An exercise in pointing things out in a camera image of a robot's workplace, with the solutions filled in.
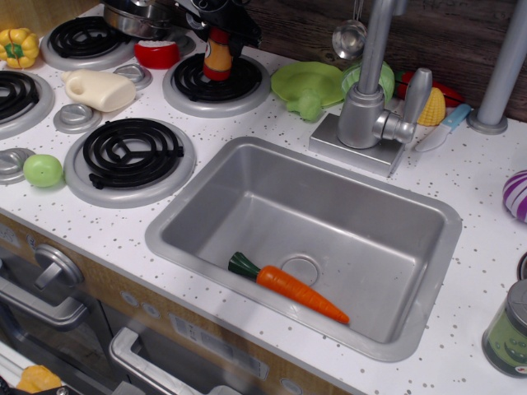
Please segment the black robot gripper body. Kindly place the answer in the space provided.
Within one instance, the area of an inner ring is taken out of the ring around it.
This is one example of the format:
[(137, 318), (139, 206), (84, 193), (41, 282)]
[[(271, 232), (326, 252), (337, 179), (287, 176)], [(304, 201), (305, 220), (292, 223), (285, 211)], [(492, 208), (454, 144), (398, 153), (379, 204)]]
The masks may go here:
[(202, 17), (211, 27), (219, 28), (230, 35), (241, 35), (245, 45), (260, 45), (262, 31), (246, 11), (249, 1), (175, 1), (175, 5), (186, 12)]

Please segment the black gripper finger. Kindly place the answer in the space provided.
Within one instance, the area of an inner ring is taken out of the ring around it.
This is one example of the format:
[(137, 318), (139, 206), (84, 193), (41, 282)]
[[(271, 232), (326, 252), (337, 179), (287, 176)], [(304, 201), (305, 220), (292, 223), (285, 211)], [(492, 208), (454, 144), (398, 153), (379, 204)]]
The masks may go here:
[(204, 20), (202, 17), (196, 16), (194, 14), (187, 14), (185, 17), (187, 24), (196, 34), (196, 36), (199, 37), (203, 42), (207, 42), (211, 30), (210, 23)]
[(230, 35), (229, 51), (232, 57), (240, 57), (245, 47), (245, 38), (241, 35)]

